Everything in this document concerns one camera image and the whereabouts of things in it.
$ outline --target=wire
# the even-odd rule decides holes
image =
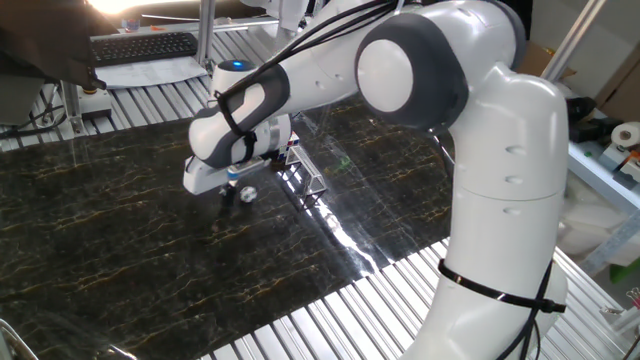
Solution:
[[[34,116],[33,119],[16,126],[15,128],[12,128],[10,130],[7,130],[3,133],[0,133],[0,140],[6,140],[6,139],[13,139],[13,138],[17,138],[19,136],[28,136],[28,135],[37,135],[37,134],[42,134],[45,133],[49,130],[55,129],[56,127],[62,125],[62,123],[65,122],[65,120],[67,119],[66,114],[62,116],[62,118],[60,118],[60,120],[58,120],[57,122],[54,122],[53,124],[47,126],[47,127],[43,127],[43,128],[39,128],[39,129],[35,129],[35,130],[26,130],[26,131],[19,131],[20,129],[23,129],[29,125],[31,125],[33,123],[33,121],[46,116],[49,113],[53,113],[56,110],[60,110],[64,108],[64,106],[56,106],[54,108],[50,108],[50,110],[45,110],[42,114]]]
[[[324,43],[326,43],[328,41],[337,39],[339,37],[348,35],[348,34],[354,32],[356,30],[362,29],[362,28],[370,25],[371,23],[381,19],[382,17],[386,16],[387,14],[391,13],[392,11],[393,11],[393,5],[392,4],[386,5],[386,6],[382,6],[382,7],[378,8],[378,9],[372,10],[372,11],[366,13],[366,14],[363,14],[363,15],[361,15],[361,16],[359,16],[359,17],[357,17],[357,18],[355,18],[355,19],[353,19],[353,20],[351,20],[351,21],[349,21],[349,22],[347,22],[347,23],[345,23],[345,24],[343,24],[343,25],[341,25],[341,26],[329,31],[329,32],[327,32],[326,34],[318,36],[317,38],[313,39],[312,41],[310,41],[307,44],[304,44],[304,45],[302,45],[302,46],[300,46],[298,48],[295,48],[292,51],[292,54],[290,56],[293,56],[293,55],[295,55],[295,54],[297,54],[299,52],[302,52],[304,50],[311,49],[312,47],[324,44]],[[350,27],[358,25],[359,23],[371,18],[372,15],[374,15],[374,16],[377,15],[377,16],[374,17],[371,21],[367,22],[364,25],[361,25],[361,26],[359,26],[359,27],[357,27],[355,29],[351,29],[351,30],[348,30],[345,33],[342,33],[343,31],[349,29]]]
[[[382,5],[389,5],[389,4],[395,4],[395,1],[374,0],[374,1],[368,2],[366,4],[362,4],[362,5],[356,6],[356,7],[352,8],[352,9],[344,11],[344,12],[342,12],[342,13],[336,15],[336,16],[333,16],[330,19],[325,20],[324,22],[322,22],[318,26],[315,26],[314,28],[310,29],[308,32],[306,32],[303,35],[301,35],[299,38],[295,39],[291,44],[289,44],[279,54],[277,54],[271,60],[267,61],[262,66],[260,66],[253,74],[249,75],[248,77],[246,77],[246,78],[238,81],[236,84],[234,84],[231,88],[229,88],[227,91],[225,91],[222,94],[222,98],[224,99],[227,96],[234,95],[234,94],[236,94],[236,93],[248,88],[249,86],[253,85],[253,83],[255,83],[255,79],[258,76],[262,75],[265,71],[271,69],[272,67],[274,67],[278,63],[282,62],[283,60],[286,60],[289,57],[297,54],[299,51],[294,52],[294,49],[296,47],[302,45],[303,42],[305,42],[307,39],[309,39],[310,37],[312,37],[313,35],[315,35],[319,31],[323,30],[327,26],[329,26],[331,24],[334,24],[335,22],[337,22],[339,20],[342,20],[342,19],[344,19],[346,17],[349,17],[349,16],[355,15],[357,13],[360,13],[362,11],[365,11],[365,10],[368,10],[368,9],[373,9],[375,7],[382,6]],[[317,43],[317,40],[318,39],[312,40],[312,43],[315,42],[317,45],[319,45],[319,43]]]
[[[536,339],[538,339],[538,349],[536,350],[536,360],[540,359],[540,328],[538,328],[538,322],[533,321],[533,328],[536,330]]]

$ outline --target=black cable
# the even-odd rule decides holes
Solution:
[[[329,26],[331,24],[334,24],[335,22],[337,22],[339,20],[342,20],[342,19],[344,19],[346,17],[349,17],[351,15],[357,14],[359,12],[362,12],[362,11],[365,11],[365,10],[368,10],[368,9],[372,9],[372,8],[375,8],[375,7],[378,7],[378,6],[381,6],[381,5],[394,4],[394,3],[395,3],[395,1],[374,0],[374,1],[371,1],[369,3],[356,6],[356,7],[352,8],[352,9],[349,9],[349,10],[347,10],[345,12],[342,12],[342,13],[334,16],[334,17],[331,17],[330,19],[325,20],[324,22],[322,22],[318,26],[315,26],[314,28],[312,28],[311,30],[309,30],[308,32],[306,32],[305,34],[300,36],[299,38],[295,39],[284,50],[282,50],[280,53],[278,53],[276,56],[274,56],[271,60],[267,61],[262,66],[260,66],[253,74],[251,74],[250,76],[238,81],[231,88],[227,89],[227,91],[225,91],[222,94],[223,101],[224,101],[225,97],[228,97],[230,95],[234,95],[237,92],[242,91],[242,90],[248,88],[249,86],[253,85],[253,83],[255,82],[255,79],[257,79],[258,76],[262,75],[265,71],[267,71],[270,68],[274,67],[275,65],[277,65],[280,62],[282,62],[283,60],[286,60],[287,58],[295,55],[297,52],[294,53],[293,50],[296,47],[301,45],[304,41],[306,41],[307,39],[309,39],[310,37],[312,37],[313,35],[315,35],[319,31],[323,30],[327,26]]]
[[[536,294],[536,300],[542,300],[544,298],[544,294],[547,292],[547,286],[549,285],[550,277],[551,277],[551,264],[549,264],[549,266],[547,267],[547,271],[544,273],[544,276],[542,278],[542,283],[540,284],[540,287],[538,288],[538,293]],[[509,345],[509,347],[507,347],[502,352],[502,354],[498,356],[496,360],[505,360],[507,356],[509,356],[513,352],[513,350],[515,350],[516,347],[518,347],[520,342],[527,336],[527,334],[529,334],[529,336],[531,335],[531,331],[535,326],[534,324],[535,324],[536,316],[538,315],[539,310],[540,309],[536,309],[536,308],[531,309],[531,312],[529,313],[529,317],[527,318],[527,321],[524,323],[524,326],[522,327],[522,329],[520,330],[516,338],[513,340],[513,342],[511,342],[511,345]],[[523,351],[520,353],[521,358],[522,358],[522,354],[525,354],[524,359],[526,359],[525,349],[526,348],[523,347]]]
[[[536,350],[536,360],[538,360],[540,359],[540,346],[542,344],[540,344],[540,328],[538,328],[538,322],[535,320],[533,321],[533,328],[536,330],[536,339],[538,339],[538,349]]]
[[[50,111],[45,111],[40,115],[35,116],[33,119],[25,122],[24,124],[18,125],[13,129],[9,129],[3,133],[0,133],[0,140],[6,140],[6,139],[13,139],[13,138],[17,138],[19,136],[29,136],[29,135],[38,135],[38,134],[42,134],[45,132],[48,132],[49,130],[55,129],[58,126],[62,125],[62,123],[65,122],[65,120],[67,119],[66,114],[62,116],[62,118],[60,118],[60,120],[58,120],[57,122],[54,122],[53,124],[47,126],[47,127],[43,127],[43,128],[39,128],[39,129],[35,129],[35,130],[26,130],[26,131],[19,131],[20,129],[29,126],[30,124],[32,124],[33,121],[35,121],[36,119],[39,119],[41,117],[46,116],[48,113],[52,113],[56,110],[60,110],[64,108],[64,106],[56,106],[54,108],[51,108]]]
[[[353,32],[356,32],[356,31],[358,31],[358,30],[360,30],[360,29],[363,29],[363,28],[365,28],[365,27],[367,27],[367,26],[369,26],[369,25],[373,24],[374,22],[376,22],[376,21],[378,21],[378,20],[382,19],[382,18],[383,18],[383,17],[385,17],[387,14],[389,14],[389,13],[393,12],[393,10],[394,10],[394,9],[395,9],[395,5],[394,5],[394,6],[391,6],[391,8],[389,9],[389,11],[384,12],[384,13],[382,13],[382,14],[378,15],[377,17],[375,17],[375,18],[371,19],[371,21],[367,22],[366,24],[360,25],[360,26],[358,26],[358,27],[356,27],[356,28],[354,28],[354,29],[351,29],[351,30],[349,30],[349,31],[347,31],[347,32],[344,32],[344,33],[342,33],[342,34],[338,34],[338,35],[336,35],[336,36],[334,36],[334,37],[332,37],[332,38],[326,39],[326,40],[322,41],[321,43],[319,43],[318,45],[320,45],[320,44],[324,44],[325,42],[329,42],[329,41],[335,40],[335,39],[337,39],[337,38],[340,38],[340,37],[343,37],[343,36],[349,35],[349,34],[351,34],[351,33],[353,33]]]
[[[341,26],[338,26],[337,28],[335,28],[335,29],[333,29],[331,31],[328,31],[325,34],[322,34],[322,35],[318,36],[317,38],[313,39],[312,41],[309,41],[308,43],[306,43],[306,44],[304,44],[304,45],[302,45],[300,47],[295,48],[292,51],[292,54],[290,56],[293,56],[293,55],[295,55],[295,54],[297,54],[299,52],[302,52],[304,50],[311,49],[312,47],[324,44],[324,43],[326,43],[328,41],[337,39],[339,37],[348,35],[348,34],[354,32],[356,30],[362,29],[362,28],[370,25],[374,21],[377,21],[380,18],[384,17],[385,15],[391,13],[394,9],[395,9],[395,6],[393,4],[389,4],[389,5],[386,5],[386,6],[381,6],[381,7],[377,8],[377,9],[375,9],[375,10],[371,10],[370,12],[368,12],[366,14],[363,14],[363,15],[361,15],[361,16],[359,16],[359,17],[357,17],[357,18],[355,18],[355,19],[353,19],[353,20],[351,20],[351,21],[349,21],[349,22],[347,22],[347,23],[345,23],[345,24],[343,24]],[[374,18],[371,21],[369,21],[366,24],[361,25],[361,26],[359,26],[357,28],[350,29],[351,27],[353,27],[355,25],[358,25],[361,22],[371,18],[372,15],[374,16]]]

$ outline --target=black marble board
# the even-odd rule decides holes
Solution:
[[[43,360],[191,360],[448,236],[423,135],[358,98],[293,127],[329,185],[310,211],[271,169],[251,206],[189,194],[188,120],[0,154],[0,318]]]

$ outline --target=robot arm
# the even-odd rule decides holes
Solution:
[[[355,11],[367,4],[375,5]],[[567,171],[564,99],[552,84],[511,70],[524,55],[524,29],[499,1],[412,5],[400,14],[379,11],[385,4],[395,9],[384,1],[333,0],[298,39],[321,39],[360,16],[371,20],[272,59],[267,70],[219,65],[211,90],[222,96],[191,124],[196,157],[186,173],[193,164],[206,173],[275,150],[291,131],[280,115],[356,91],[385,121],[432,135],[450,130],[456,168],[443,274],[501,295],[443,276],[403,359],[515,359],[529,350],[529,337],[526,347],[521,340],[530,336],[532,318],[542,336],[555,320],[521,300],[538,304],[544,295],[560,303],[567,292],[561,271],[549,265]],[[335,14],[350,15],[323,27]],[[287,49],[305,44],[294,39]],[[514,346],[523,350],[505,350]]]
[[[332,15],[367,2],[329,3],[300,36]],[[508,10],[469,1],[406,6],[393,19],[386,14],[358,31],[282,61],[227,99],[241,131],[234,131],[218,107],[199,113],[189,132],[192,149],[216,169],[247,161],[276,150],[288,138],[263,125],[254,131],[257,141],[251,151],[241,140],[242,133],[271,117],[330,104],[358,90],[383,119],[440,132],[462,112],[469,89],[497,62],[510,66],[521,57],[524,40],[516,41],[512,24],[517,16]],[[212,93],[227,90],[238,80],[236,74],[253,70],[244,63],[222,64],[214,74]]]

